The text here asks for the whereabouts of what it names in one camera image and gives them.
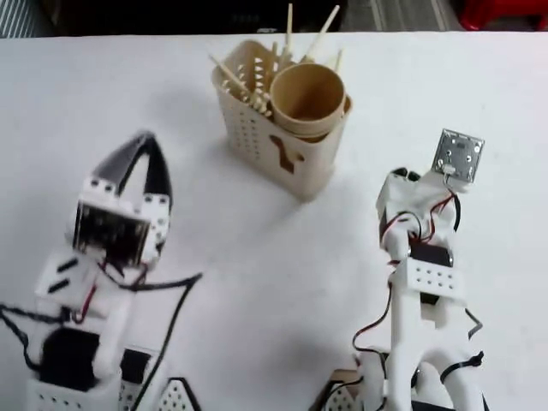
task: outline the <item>beige cup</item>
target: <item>beige cup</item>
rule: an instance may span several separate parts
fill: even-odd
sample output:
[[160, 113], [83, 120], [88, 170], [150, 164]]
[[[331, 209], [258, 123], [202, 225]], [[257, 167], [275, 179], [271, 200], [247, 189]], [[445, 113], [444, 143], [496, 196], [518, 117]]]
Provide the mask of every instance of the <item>beige cup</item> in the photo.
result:
[[329, 133], [344, 116], [344, 84], [330, 68], [296, 64], [271, 85], [274, 122], [300, 138]]

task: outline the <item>beige plastic caddy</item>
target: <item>beige plastic caddy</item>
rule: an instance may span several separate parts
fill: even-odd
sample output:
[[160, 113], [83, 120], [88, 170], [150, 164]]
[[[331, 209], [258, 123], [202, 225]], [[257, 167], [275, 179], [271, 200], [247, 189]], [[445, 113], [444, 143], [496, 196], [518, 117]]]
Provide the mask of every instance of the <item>beige plastic caddy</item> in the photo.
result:
[[[284, 63], [287, 55], [284, 52], [279, 57], [276, 49], [276, 44], [270, 51], [261, 43], [248, 40], [223, 61], [225, 68], [252, 94], [251, 98], [245, 96], [241, 85], [235, 84], [235, 79], [228, 78], [226, 69], [215, 67], [211, 79], [217, 89], [229, 146], [234, 153], [287, 188], [298, 199], [310, 201], [333, 174], [335, 156], [352, 101], [347, 94], [340, 121], [327, 135], [307, 138], [279, 127], [273, 122], [274, 116], [270, 110], [266, 109], [268, 93], [280, 60], [286, 67], [295, 63]], [[253, 101], [257, 101], [255, 99], [259, 104], [253, 107]]]

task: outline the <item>white table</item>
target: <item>white table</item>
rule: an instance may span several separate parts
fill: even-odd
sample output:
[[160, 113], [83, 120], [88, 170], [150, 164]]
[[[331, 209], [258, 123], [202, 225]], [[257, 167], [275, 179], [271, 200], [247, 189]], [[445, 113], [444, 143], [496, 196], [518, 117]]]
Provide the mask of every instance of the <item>white table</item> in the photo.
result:
[[[205, 273], [169, 355], [204, 410], [303, 410], [386, 299], [374, 202], [397, 166], [426, 171], [442, 128], [486, 139], [462, 196], [457, 264], [485, 329], [493, 410], [542, 409], [548, 372], [545, 33], [330, 34], [354, 98], [327, 189], [300, 205], [234, 158], [207, 53], [243, 36], [0, 42], [0, 301], [33, 288], [83, 178], [138, 128], [158, 134], [174, 183], [158, 281]], [[297, 55], [310, 35], [296, 35]], [[260, 37], [268, 45], [282, 36]], [[130, 340], [159, 347], [179, 290], [140, 296]], [[365, 337], [386, 345], [386, 321]], [[0, 408], [21, 409], [21, 347], [0, 327]]]

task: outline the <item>metal plate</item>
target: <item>metal plate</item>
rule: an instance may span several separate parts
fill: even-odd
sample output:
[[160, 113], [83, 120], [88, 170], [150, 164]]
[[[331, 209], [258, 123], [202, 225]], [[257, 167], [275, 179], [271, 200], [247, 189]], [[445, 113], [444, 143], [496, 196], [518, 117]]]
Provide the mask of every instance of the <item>metal plate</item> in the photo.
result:
[[485, 142], [482, 139], [445, 129], [439, 139], [432, 170], [444, 174], [444, 166], [455, 168], [451, 176], [462, 182], [474, 182]]

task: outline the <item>white robotic arm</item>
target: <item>white robotic arm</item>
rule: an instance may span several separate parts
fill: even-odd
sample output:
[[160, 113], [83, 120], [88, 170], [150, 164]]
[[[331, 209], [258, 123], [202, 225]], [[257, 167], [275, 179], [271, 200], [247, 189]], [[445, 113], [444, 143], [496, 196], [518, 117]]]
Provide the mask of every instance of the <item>white robotic arm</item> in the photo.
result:
[[[486, 409], [476, 376], [483, 353], [474, 352], [463, 326], [469, 311], [464, 276], [454, 267], [453, 255], [460, 223], [457, 193], [473, 182], [483, 145], [483, 140], [444, 130], [425, 176], [398, 169], [386, 177], [377, 209], [380, 246], [395, 267], [387, 306], [391, 348], [382, 354], [356, 346], [362, 351], [366, 411]], [[434, 369], [438, 378], [432, 379]], [[431, 403], [413, 402], [416, 398]]]
[[[143, 155], [148, 156], [143, 194], [132, 204], [121, 194]], [[111, 153], [84, 181], [68, 245], [50, 256], [40, 276], [37, 312], [0, 304], [0, 319], [20, 339], [33, 371], [28, 411], [149, 409], [162, 392], [173, 397], [173, 406], [199, 409], [184, 378], [167, 381], [162, 359], [182, 303], [201, 274], [171, 283], [147, 281], [167, 239], [172, 204], [168, 168], [150, 132]], [[184, 292], [162, 349], [129, 347], [136, 293], [172, 288]], [[6, 313], [37, 321], [32, 338]]]

